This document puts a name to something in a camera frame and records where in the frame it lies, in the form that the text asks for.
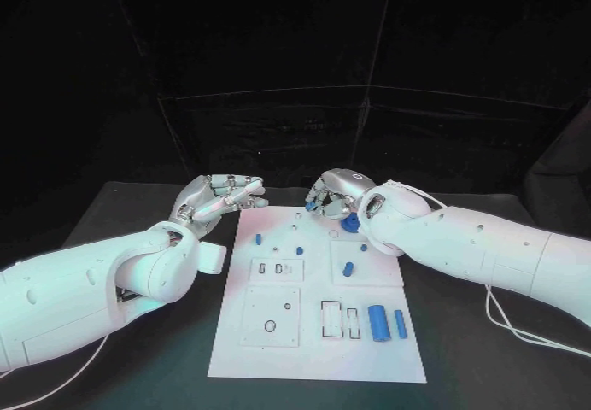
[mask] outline table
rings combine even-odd
[[[65,246],[146,230],[166,220],[182,185],[110,182]],[[303,188],[269,189],[274,205],[302,205]],[[528,225],[511,195],[436,195]],[[232,252],[238,213],[227,214],[207,240]],[[96,362],[71,385],[32,409],[555,409],[589,408],[591,360],[524,343],[493,325],[485,286],[401,258],[407,299],[427,384],[208,378],[222,305],[220,276],[199,274],[188,295],[110,336]],[[509,291],[495,292],[514,324],[591,350],[591,331],[568,314]],[[78,370],[94,343],[64,358],[18,370],[0,381],[0,407],[45,394]]]

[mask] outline white board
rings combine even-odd
[[[348,261],[355,267],[346,278]],[[368,317],[377,304],[385,307],[392,334],[382,343],[374,341]],[[407,339],[398,337],[397,309]],[[333,337],[323,337],[325,322]],[[377,251],[361,234],[348,233],[339,221],[302,207],[241,212],[208,376],[427,382],[398,259]]]

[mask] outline blue cylinder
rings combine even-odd
[[[342,228],[346,232],[358,233],[358,230],[359,230],[358,213],[352,212],[351,215],[342,220]]]
[[[354,262],[345,264],[345,269],[342,270],[342,275],[349,277],[354,274]]]
[[[404,325],[403,311],[395,310],[394,311],[394,316],[397,318],[398,336],[401,337],[401,339],[405,339],[408,337],[408,335],[407,335],[407,326]]]
[[[385,307],[374,305],[368,308],[369,323],[372,325],[372,336],[375,342],[391,340],[391,330],[388,329],[388,318],[385,317]]]

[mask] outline white cord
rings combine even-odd
[[[421,196],[424,196],[424,197],[427,197],[429,199],[431,199],[431,200],[437,203],[437,205],[440,205],[443,208],[447,208],[447,206],[446,206],[440,201],[437,201],[423,190],[420,190],[420,189],[416,188],[414,186],[405,185],[405,184],[403,184],[403,183],[400,183],[400,182],[394,182],[394,183],[395,183],[398,186],[401,186],[401,187],[407,188],[408,190],[411,190],[413,192],[416,192],[417,194],[420,194]],[[555,341],[552,341],[552,340],[550,340],[550,339],[547,339],[547,338],[544,338],[544,337],[541,337],[541,336],[538,336],[538,335],[535,335],[535,334],[532,334],[532,333],[528,333],[527,331],[524,331],[524,330],[521,330],[521,329],[516,329],[516,328],[512,326],[512,324],[511,324],[511,321],[509,321],[509,318],[508,318],[508,316],[506,316],[506,314],[505,314],[502,305],[499,304],[499,302],[498,302],[498,300],[496,300],[496,297],[495,297],[495,295],[493,295],[493,291],[492,291],[492,288],[490,288],[490,284],[486,284],[485,287],[486,287],[486,316],[489,317],[490,321],[492,321],[496,325],[499,325],[499,326],[503,327],[505,329],[509,329],[509,330],[511,330],[511,333],[514,333],[515,337],[516,337],[518,339],[521,339],[524,342],[537,344],[537,345],[540,345],[540,346],[547,346],[548,348],[555,348],[555,349],[567,350],[567,351],[571,352],[571,353],[581,354],[581,355],[584,355],[586,357],[591,357],[591,353],[587,352],[586,350],[578,350],[577,348],[573,348],[571,346],[567,346],[565,344],[561,344],[561,343],[558,343],[558,342],[555,342]],[[502,319],[505,320],[505,324],[501,323],[501,322],[498,322],[498,321],[493,319],[493,316],[490,315],[490,299],[493,299],[496,308],[499,309],[499,313],[502,314]]]
[[[544,337],[534,335],[532,333],[528,333],[527,331],[522,331],[521,329],[516,329],[512,324],[511,321],[508,319],[508,316],[505,315],[505,311],[502,309],[502,305],[499,304],[499,302],[496,301],[496,297],[493,295],[493,291],[490,289],[490,284],[485,285],[486,287],[486,316],[489,317],[490,321],[499,325],[501,327],[503,327],[505,329],[509,329],[511,332],[514,333],[514,335],[516,336],[516,338],[519,338],[524,342],[532,343],[532,344],[538,344],[541,346],[547,346],[548,348],[555,348],[555,349],[561,349],[561,350],[567,350],[571,353],[577,353],[584,355],[586,357],[591,357],[591,353],[589,353],[586,350],[578,350],[577,348],[573,348],[571,346],[567,346],[550,339],[545,339]],[[493,299],[496,308],[499,309],[499,313],[502,314],[502,319],[505,320],[505,324],[498,322],[493,319],[493,316],[490,315],[490,299]]]
[[[3,408],[0,410],[16,410],[18,408],[23,408],[26,406],[31,406],[35,403],[39,403],[42,400],[45,400],[54,393],[57,393],[70,383],[71,381],[78,377],[78,375],[84,372],[84,369],[90,366],[90,363],[93,362],[93,360],[96,359],[98,352],[101,351],[103,346],[106,346],[106,341],[107,341],[109,335],[106,336],[106,338],[103,339],[101,344],[98,345],[97,351],[96,353],[90,356],[90,359],[87,361],[87,363],[84,364],[84,366],[81,367],[81,369],[74,373],[74,376],[62,383],[62,385],[55,388],[47,395],[41,396],[38,399],[28,401],[26,403],[18,404],[16,406]]]
[[[5,372],[3,374],[0,374],[0,378],[5,378],[12,372],[13,372],[13,370],[9,370],[9,371]]]

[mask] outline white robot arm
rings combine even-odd
[[[315,184],[307,209],[333,219],[356,209],[382,252],[407,253],[437,271],[537,298],[591,325],[591,242],[465,208],[434,211],[421,194],[335,169]]]
[[[51,360],[176,302],[225,247],[201,242],[224,213],[264,207],[263,179],[198,177],[147,231],[18,262],[0,272],[0,372]]]

